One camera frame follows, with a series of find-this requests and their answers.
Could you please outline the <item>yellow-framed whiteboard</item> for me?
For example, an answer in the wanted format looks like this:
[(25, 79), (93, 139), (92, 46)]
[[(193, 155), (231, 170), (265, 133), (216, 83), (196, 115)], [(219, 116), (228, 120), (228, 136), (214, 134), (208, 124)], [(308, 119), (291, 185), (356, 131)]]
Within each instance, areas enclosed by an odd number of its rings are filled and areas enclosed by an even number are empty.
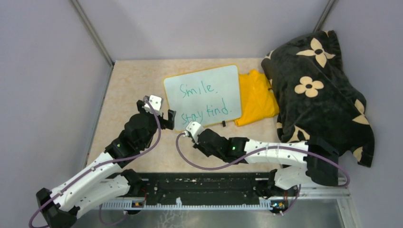
[(168, 106), (176, 111), (174, 128), (177, 131), (183, 131), (191, 121), (208, 126), (242, 115), (236, 65), (167, 77), (163, 85)]

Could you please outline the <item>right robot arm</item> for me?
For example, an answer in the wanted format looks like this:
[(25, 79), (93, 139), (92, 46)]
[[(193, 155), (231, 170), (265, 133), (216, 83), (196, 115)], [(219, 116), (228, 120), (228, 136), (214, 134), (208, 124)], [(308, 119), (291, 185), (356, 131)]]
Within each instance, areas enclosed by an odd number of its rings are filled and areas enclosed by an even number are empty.
[(245, 137), (225, 138), (210, 129), (190, 133), (194, 148), (226, 163), (275, 163), (283, 168), (271, 171), (268, 191), (274, 196), (302, 183), (338, 185), (339, 154), (319, 137), (307, 141), (273, 143)]

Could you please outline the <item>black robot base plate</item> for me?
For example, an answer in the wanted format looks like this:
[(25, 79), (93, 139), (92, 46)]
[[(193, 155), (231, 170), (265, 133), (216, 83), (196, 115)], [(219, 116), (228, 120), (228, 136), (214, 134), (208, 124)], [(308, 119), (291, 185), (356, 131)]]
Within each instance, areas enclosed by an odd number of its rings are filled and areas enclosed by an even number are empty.
[(249, 194), (255, 188), (258, 196), (288, 196), (288, 190), (277, 188), (271, 183), (271, 172), (235, 172), (235, 173), (139, 173), (134, 187), (124, 197), (147, 199), (148, 194), (157, 198), (174, 192), (216, 192), (220, 188), (216, 183), (223, 183), (224, 189), (238, 190)]

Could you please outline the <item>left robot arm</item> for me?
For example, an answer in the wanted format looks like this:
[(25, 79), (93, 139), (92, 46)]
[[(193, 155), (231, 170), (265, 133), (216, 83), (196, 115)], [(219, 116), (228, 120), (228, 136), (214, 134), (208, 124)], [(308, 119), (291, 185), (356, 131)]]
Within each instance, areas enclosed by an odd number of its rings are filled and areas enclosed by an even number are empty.
[(137, 101), (138, 113), (125, 123), (119, 136), (92, 163), (74, 177), (49, 190), (36, 193), (38, 210), (29, 220), (41, 214), (47, 228), (70, 228), (95, 207), (116, 197), (139, 197), (139, 208), (145, 205), (147, 193), (141, 177), (125, 166), (150, 152), (160, 141), (163, 129), (174, 129), (176, 112), (161, 112), (162, 102), (156, 96)]

